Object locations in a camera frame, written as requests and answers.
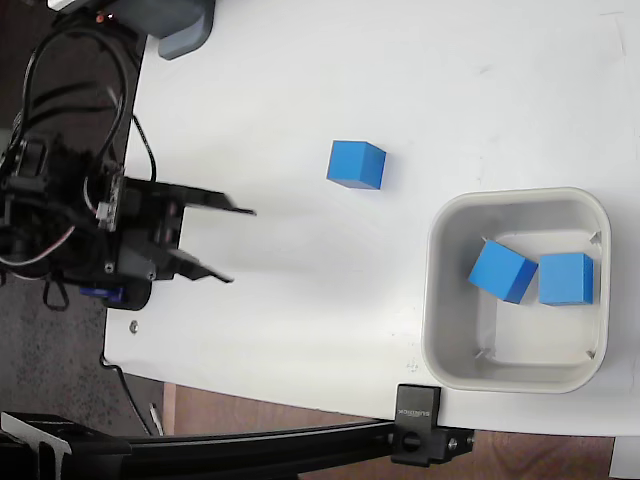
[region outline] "wire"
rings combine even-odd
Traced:
[[[41,254],[21,262],[14,262],[12,260],[7,260],[6,258],[0,257],[0,263],[4,263],[5,265],[9,265],[10,267],[26,267],[27,265],[32,265],[40,260],[44,259],[51,253],[53,253],[56,249],[60,248],[60,246],[67,241],[67,239],[71,236],[73,231],[76,229],[75,226],[69,227],[69,229],[60,237],[59,240],[51,244],[47,249],[45,249]]]
[[[33,118],[29,121],[29,128],[33,128],[39,123],[44,122],[45,120],[49,120],[53,117],[57,117],[58,115],[66,114],[66,113],[100,113],[100,112],[108,112],[113,110],[110,106],[92,106],[85,107],[82,105],[69,105],[65,107],[55,107],[50,110],[45,110],[42,113],[34,115]]]
[[[124,376],[124,372],[122,371],[122,368],[120,368],[119,365],[116,365],[114,363],[107,363],[107,359],[104,358],[104,349],[102,350],[102,353],[100,353],[100,366],[105,370],[116,371],[116,373],[118,374],[118,378],[120,379],[120,384],[122,385],[122,389],[124,390],[124,393],[127,395],[127,400],[129,400],[129,404],[131,405],[133,412],[135,413],[138,421],[140,422],[140,425],[142,425],[142,429],[147,435],[151,435],[151,429],[149,428],[149,425],[143,418],[142,413],[138,408],[138,405],[133,399],[133,395],[131,394],[131,390],[129,390],[129,385],[127,384],[127,379]]]
[[[46,275],[42,275],[40,277],[26,277],[26,276],[20,275],[19,273],[16,273],[16,272],[9,272],[9,273],[11,273],[11,275],[13,275],[14,277],[19,278],[20,280],[28,280],[30,282],[32,282],[34,280],[42,280],[44,278],[47,278]]]
[[[33,87],[33,77],[34,77],[34,73],[37,69],[38,63],[40,61],[40,58],[42,57],[43,53],[49,48],[49,46],[57,39],[61,38],[63,35],[72,35],[72,34],[83,34],[86,36],[89,36],[91,38],[93,38],[96,42],[98,42],[100,44],[101,47],[103,47],[106,52],[109,54],[109,56],[111,57],[111,59],[113,60],[113,64],[116,67],[116,71],[118,74],[118,80],[120,83],[120,99],[118,101],[117,104],[117,108],[116,108],[116,115],[114,117],[114,120],[111,124],[111,128],[109,129],[109,132],[104,140],[104,143],[102,145],[102,147],[100,148],[100,150],[98,150],[98,153],[96,154],[95,158],[94,158],[94,162],[97,163],[99,161],[102,160],[102,157],[105,155],[105,153],[107,152],[109,145],[111,145],[111,143],[113,142],[113,139],[118,131],[118,129],[120,128],[120,125],[122,124],[122,120],[124,118],[124,110],[125,110],[125,104],[128,100],[128,87],[127,87],[127,77],[126,77],[126,70],[125,70],[125,65],[124,62],[122,60],[122,58],[120,57],[120,54],[118,53],[118,51],[103,37],[103,35],[101,35],[100,33],[98,33],[97,31],[95,31],[94,29],[91,28],[87,28],[87,27],[67,27],[67,28],[62,28],[58,31],[55,31],[51,34],[49,34],[39,45],[38,47],[35,49],[35,51],[33,52],[33,54],[31,55],[31,58],[29,60],[29,64],[27,65],[27,72],[25,74],[25,79],[24,79],[24,84],[23,84],[23,89],[22,89],[22,120],[20,121],[18,128],[17,128],[17,132],[15,135],[15,138],[13,139],[10,148],[15,148],[17,146],[17,144],[22,140],[24,133],[26,131],[26,129],[29,126],[29,120],[30,120],[30,116],[31,116],[31,109],[32,109],[32,103],[31,103],[31,90]]]
[[[84,177],[84,183],[82,185],[82,196],[84,197],[84,203],[87,205],[87,208],[93,212],[94,215],[98,214],[98,209],[93,206],[93,202],[91,198],[89,198],[89,189],[87,184],[89,183],[89,177]]]
[[[78,82],[63,85],[62,87],[56,87],[38,95],[33,101],[33,108],[38,108],[55,98],[62,97],[63,95],[81,92],[83,90],[93,90],[99,86],[100,85],[97,82]]]
[[[136,117],[136,114],[133,114],[133,123],[136,124],[136,128],[138,129],[138,133],[140,134],[140,138],[142,139],[142,143],[144,143],[144,148],[147,149],[147,153],[149,154],[149,161],[151,162],[151,182],[155,182],[156,181],[156,177],[158,175],[158,166],[156,165],[156,159],[153,156],[153,152],[151,151],[151,146],[149,145],[149,142],[147,141],[147,137],[144,134],[144,131],[142,130],[142,125],[140,125],[140,121],[138,120],[138,117]]]

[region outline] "table surface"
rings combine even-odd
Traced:
[[[181,248],[236,278],[157,282],[110,310],[106,356],[182,385],[393,418],[421,353],[427,237],[451,198],[576,186],[613,231],[605,361],[564,395],[444,390],[439,423],[640,434],[637,1],[219,0],[211,37],[150,40],[135,111],[158,179],[257,217],[189,209]],[[325,179],[334,139],[388,152],[380,191]],[[126,166],[148,177],[132,132]],[[137,320],[136,335],[129,332]]]

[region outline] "floor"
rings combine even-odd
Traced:
[[[20,108],[22,78],[31,50],[53,20],[46,2],[29,7],[19,0],[0,0],[0,128],[11,126]],[[64,40],[43,61],[39,80],[54,86],[80,78],[112,75],[94,45]],[[63,131],[78,148],[95,146],[110,119],[64,117],[48,128]],[[124,135],[118,153],[124,151]],[[65,313],[42,305],[41,282],[10,278],[0,288],[0,411],[55,413],[111,434],[142,435],[117,375],[98,366],[106,310],[70,289]],[[143,410],[162,403],[162,384],[131,378]]]
[[[32,48],[47,33],[53,14],[40,2],[0,0],[0,128],[11,125],[20,108],[24,69]],[[113,75],[95,46],[61,43],[42,65],[43,86]],[[108,117],[66,118],[51,126],[64,130],[76,147],[100,142]],[[126,134],[117,151],[124,152]],[[41,305],[42,285],[9,279],[0,289],[0,410],[57,413],[112,434],[137,435],[135,422],[113,372],[98,367],[105,310],[71,294],[66,313]],[[162,384],[132,378],[139,404],[162,403]],[[176,434],[222,433],[345,422],[350,417],[239,399],[183,387],[173,389],[165,424]],[[306,479],[418,478],[607,478],[613,439],[551,437],[479,432],[475,451],[428,470],[374,460],[304,476]]]

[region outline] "gray object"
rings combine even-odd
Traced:
[[[211,33],[215,0],[118,0],[107,12],[136,30],[160,39],[166,59],[200,48]]]

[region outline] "black cable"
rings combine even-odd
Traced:
[[[33,108],[36,109],[50,100],[62,97],[69,93],[81,92],[83,90],[93,90],[99,86],[100,84],[98,84],[98,82],[77,82],[63,85],[61,87],[56,87],[38,95],[33,100]]]
[[[36,125],[44,122],[45,120],[50,120],[53,117],[57,117],[58,115],[66,114],[66,113],[100,113],[100,112],[110,112],[113,110],[111,106],[92,106],[85,107],[81,105],[70,105],[66,107],[55,107],[49,110],[45,110],[42,113],[34,115],[29,121],[28,128],[33,128]]]
[[[144,143],[144,147],[147,149],[147,153],[149,154],[149,161],[151,162],[150,181],[155,182],[158,174],[158,166],[156,165],[156,159],[153,156],[153,152],[151,151],[151,146],[149,145],[149,142],[147,142],[147,137],[145,136],[144,131],[142,130],[142,125],[140,125],[140,122],[138,121],[138,117],[136,117],[135,113],[133,114],[133,123],[136,124],[138,133],[140,134],[140,138],[142,139],[142,143]]]
[[[32,94],[31,90],[33,87],[33,77],[42,55],[44,54],[44,52],[46,52],[46,50],[55,40],[61,38],[63,35],[74,34],[74,33],[76,34],[81,33],[83,35],[89,36],[93,38],[95,41],[97,41],[104,48],[104,50],[109,54],[109,56],[113,60],[113,63],[116,67],[116,71],[118,74],[118,80],[120,83],[120,99],[117,104],[116,115],[111,125],[111,128],[109,129],[109,132],[105,138],[105,141],[94,159],[94,162],[97,163],[101,161],[102,157],[107,152],[109,145],[111,145],[111,143],[113,142],[113,139],[122,124],[126,102],[129,97],[128,97],[126,69],[124,66],[124,62],[120,57],[120,54],[109,43],[109,41],[107,41],[103,37],[102,34],[88,27],[68,27],[68,28],[63,28],[61,30],[55,31],[51,33],[49,36],[47,36],[38,45],[38,47],[35,49],[35,51],[31,55],[29,64],[27,65],[27,72],[25,74],[25,79],[24,79],[24,84],[22,89],[22,121],[20,121],[18,125],[17,134],[15,135],[15,138],[13,139],[12,144],[10,145],[10,148],[15,148],[15,146],[19,143],[19,141],[22,140],[24,133],[27,129],[27,126],[29,125],[31,109],[33,107],[31,102],[31,94]]]
[[[140,412],[138,405],[133,399],[133,395],[131,394],[131,390],[129,390],[129,385],[127,384],[127,379],[124,377],[124,372],[122,371],[122,368],[120,368],[119,365],[115,365],[107,362],[107,359],[104,358],[104,349],[102,350],[102,353],[100,353],[100,366],[105,370],[116,371],[116,373],[118,374],[118,378],[120,379],[120,384],[122,385],[122,389],[124,390],[124,393],[127,395],[127,400],[129,400],[129,404],[131,404],[131,408],[133,409],[133,412],[135,413],[138,421],[140,422],[140,425],[142,425],[142,428],[147,435],[152,435],[149,425],[147,425],[147,422],[142,417],[142,413]]]

